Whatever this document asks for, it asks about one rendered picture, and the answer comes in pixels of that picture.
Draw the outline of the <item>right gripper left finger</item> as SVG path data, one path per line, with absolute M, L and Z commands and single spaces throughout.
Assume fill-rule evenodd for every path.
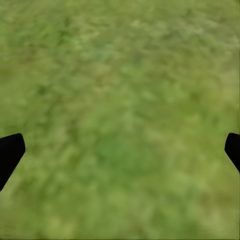
M 0 138 L 0 192 L 26 151 L 21 133 Z

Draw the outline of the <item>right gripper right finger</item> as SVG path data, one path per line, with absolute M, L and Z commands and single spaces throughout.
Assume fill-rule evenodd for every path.
M 240 134 L 229 133 L 224 150 L 240 172 Z

